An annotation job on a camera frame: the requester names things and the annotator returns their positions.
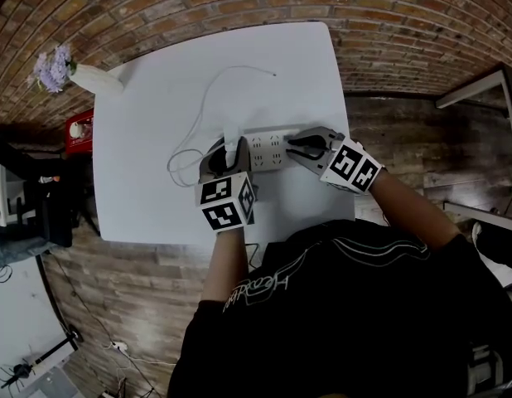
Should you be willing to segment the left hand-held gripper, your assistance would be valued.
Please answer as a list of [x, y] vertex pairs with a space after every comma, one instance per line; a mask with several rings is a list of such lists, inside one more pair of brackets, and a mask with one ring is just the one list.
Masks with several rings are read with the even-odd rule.
[[219, 178], [223, 171], [224, 140], [220, 138], [201, 159], [199, 181], [204, 183], [195, 187], [196, 207], [215, 233], [254, 223], [256, 194], [248, 174], [251, 171], [251, 155], [246, 137], [241, 137], [236, 147], [235, 174]]

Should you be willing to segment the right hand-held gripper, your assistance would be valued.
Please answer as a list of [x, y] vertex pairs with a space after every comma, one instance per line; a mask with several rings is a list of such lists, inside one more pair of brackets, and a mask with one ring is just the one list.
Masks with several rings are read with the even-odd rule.
[[324, 150], [309, 153], [304, 150], [287, 149], [286, 154], [294, 162], [310, 172], [320, 176], [320, 180], [340, 189], [356, 194], [367, 194], [383, 165], [378, 163], [365, 149], [354, 140], [344, 137], [333, 129], [316, 126], [304, 129], [287, 140], [321, 138], [324, 140], [342, 140], [340, 146], [330, 154]]

